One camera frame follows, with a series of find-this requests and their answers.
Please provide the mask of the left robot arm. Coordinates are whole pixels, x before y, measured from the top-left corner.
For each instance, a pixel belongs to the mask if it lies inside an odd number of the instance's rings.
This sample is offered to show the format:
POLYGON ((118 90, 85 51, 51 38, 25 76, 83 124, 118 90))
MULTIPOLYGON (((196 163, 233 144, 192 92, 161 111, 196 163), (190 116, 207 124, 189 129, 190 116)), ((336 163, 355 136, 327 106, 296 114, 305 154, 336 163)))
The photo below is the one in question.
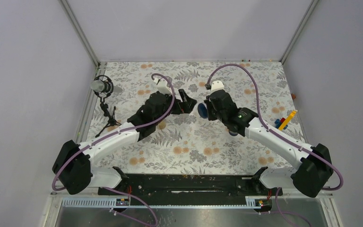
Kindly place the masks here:
POLYGON ((70 195, 93 187, 109 187, 116 194, 126 192, 128 182, 118 167, 105 169, 94 164, 116 149, 148 137, 167 116, 190 114, 197 104, 184 89, 178 90, 181 98, 177 99, 172 86, 164 80, 158 82, 157 89, 117 129, 80 144, 73 140, 65 142, 52 167, 55 174, 52 189, 56 192, 66 190, 70 195))

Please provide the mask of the round blue pill organizer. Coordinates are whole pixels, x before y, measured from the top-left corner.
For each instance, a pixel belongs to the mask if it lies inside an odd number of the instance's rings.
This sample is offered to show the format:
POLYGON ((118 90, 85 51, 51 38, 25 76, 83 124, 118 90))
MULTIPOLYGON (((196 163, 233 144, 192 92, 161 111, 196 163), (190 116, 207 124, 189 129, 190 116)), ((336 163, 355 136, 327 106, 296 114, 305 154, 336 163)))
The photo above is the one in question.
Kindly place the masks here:
POLYGON ((199 116, 203 119, 208 118, 208 109, 207 106, 204 103, 200 103, 197 106, 197 111, 199 113, 199 116))

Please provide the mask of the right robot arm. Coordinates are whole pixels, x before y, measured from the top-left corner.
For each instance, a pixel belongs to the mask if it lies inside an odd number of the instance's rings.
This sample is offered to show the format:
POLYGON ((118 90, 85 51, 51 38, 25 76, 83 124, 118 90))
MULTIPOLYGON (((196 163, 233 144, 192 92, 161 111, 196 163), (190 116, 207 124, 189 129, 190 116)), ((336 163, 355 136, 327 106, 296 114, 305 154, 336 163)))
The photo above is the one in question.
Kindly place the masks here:
POLYGON ((219 80, 206 85, 206 89, 210 94, 198 106, 202 118, 219 120, 230 135, 241 135, 259 142, 290 164, 287 168, 261 168, 252 182, 256 194, 263 195, 270 189, 281 187, 297 189, 310 198, 317 197, 334 172, 329 166, 331 159, 327 147, 300 142, 264 122, 251 109, 237 107, 219 80))

